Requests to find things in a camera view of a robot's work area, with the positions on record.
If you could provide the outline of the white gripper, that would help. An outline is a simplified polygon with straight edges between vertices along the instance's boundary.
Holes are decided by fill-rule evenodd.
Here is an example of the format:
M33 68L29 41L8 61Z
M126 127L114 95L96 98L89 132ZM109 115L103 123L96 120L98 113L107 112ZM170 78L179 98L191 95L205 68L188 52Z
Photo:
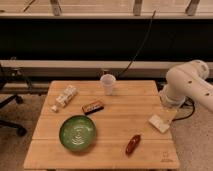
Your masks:
M165 109L165 122L171 123L172 120L175 118L177 114L177 109L175 107L172 107L169 103L166 101L162 102L162 105Z

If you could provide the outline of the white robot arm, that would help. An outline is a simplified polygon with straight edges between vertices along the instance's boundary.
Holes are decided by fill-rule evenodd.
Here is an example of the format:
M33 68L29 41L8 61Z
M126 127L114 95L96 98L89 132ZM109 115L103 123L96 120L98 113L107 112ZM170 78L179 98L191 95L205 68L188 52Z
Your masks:
M179 108L187 97L213 112L213 85L206 79L209 67L202 60L192 60L170 68L166 73L167 84L159 92L167 108Z

